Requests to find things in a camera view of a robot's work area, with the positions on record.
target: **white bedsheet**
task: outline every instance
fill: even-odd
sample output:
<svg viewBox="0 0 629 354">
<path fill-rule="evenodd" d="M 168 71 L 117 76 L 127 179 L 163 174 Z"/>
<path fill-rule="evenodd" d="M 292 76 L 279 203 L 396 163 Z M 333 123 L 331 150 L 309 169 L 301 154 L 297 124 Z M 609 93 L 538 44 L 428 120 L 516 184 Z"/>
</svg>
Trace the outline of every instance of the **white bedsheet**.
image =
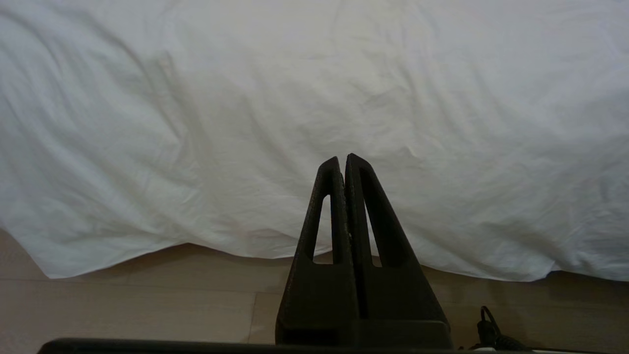
<svg viewBox="0 0 629 354">
<path fill-rule="evenodd" d="M 0 225 L 51 278 L 185 242 L 290 256 L 317 167 L 354 152 L 425 265 L 629 280 L 628 24 L 624 1 L 3 1 Z"/>
</svg>

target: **wooden floor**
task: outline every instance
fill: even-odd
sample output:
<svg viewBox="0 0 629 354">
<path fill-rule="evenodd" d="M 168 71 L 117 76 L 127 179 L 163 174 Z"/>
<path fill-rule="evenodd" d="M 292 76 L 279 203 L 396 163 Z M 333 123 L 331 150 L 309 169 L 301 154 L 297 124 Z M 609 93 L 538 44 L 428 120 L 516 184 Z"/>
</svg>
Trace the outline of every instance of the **wooden floor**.
<svg viewBox="0 0 629 354">
<path fill-rule="evenodd" d="M 272 343 L 290 265 L 183 245 L 49 280 L 0 231 L 0 353 L 36 353 L 59 337 Z M 503 334 L 526 345 L 629 352 L 627 283 L 563 272 L 534 283 L 425 273 L 457 347 L 477 343 L 479 307 L 488 305 Z"/>
</svg>

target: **bed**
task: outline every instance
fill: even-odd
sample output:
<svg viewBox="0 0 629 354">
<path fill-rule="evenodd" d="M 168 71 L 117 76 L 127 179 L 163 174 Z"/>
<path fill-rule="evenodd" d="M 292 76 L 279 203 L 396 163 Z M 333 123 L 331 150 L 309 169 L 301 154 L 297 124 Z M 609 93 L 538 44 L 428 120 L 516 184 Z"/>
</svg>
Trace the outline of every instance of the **bed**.
<svg viewBox="0 0 629 354">
<path fill-rule="evenodd" d="M 291 256 L 316 168 L 353 152 L 426 266 L 629 280 L 628 23 L 626 1 L 3 1 L 0 227 L 50 278 L 182 243 Z"/>
</svg>

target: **black cable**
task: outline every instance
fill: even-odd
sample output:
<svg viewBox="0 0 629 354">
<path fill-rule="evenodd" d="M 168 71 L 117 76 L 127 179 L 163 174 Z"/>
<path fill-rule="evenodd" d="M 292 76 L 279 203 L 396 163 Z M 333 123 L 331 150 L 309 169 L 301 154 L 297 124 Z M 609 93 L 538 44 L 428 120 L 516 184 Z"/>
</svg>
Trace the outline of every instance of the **black cable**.
<svg viewBox="0 0 629 354">
<path fill-rule="evenodd" d="M 487 306 L 481 306 L 481 321 L 478 322 L 477 327 L 481 346 L 491 346 L 496 350 L 532 351 L 518 340 L 503 335 Z"/>
</svg>

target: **white fabric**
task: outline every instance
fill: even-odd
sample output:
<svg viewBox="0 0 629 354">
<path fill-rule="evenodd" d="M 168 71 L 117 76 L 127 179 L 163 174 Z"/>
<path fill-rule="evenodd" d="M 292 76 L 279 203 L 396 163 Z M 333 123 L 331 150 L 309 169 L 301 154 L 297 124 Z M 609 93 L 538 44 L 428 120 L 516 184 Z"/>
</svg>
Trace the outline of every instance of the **white fabric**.
<svg viewBox="0 0 629 354">
<path fill-rule="evenodd" d="M 3 1 L 0 224 L 51 278 L 185 242 L 290 256 L 317 167 L 354 152 L 425 265 L 629 280 L 628 23 L 623 1 Z"/>
</svg>

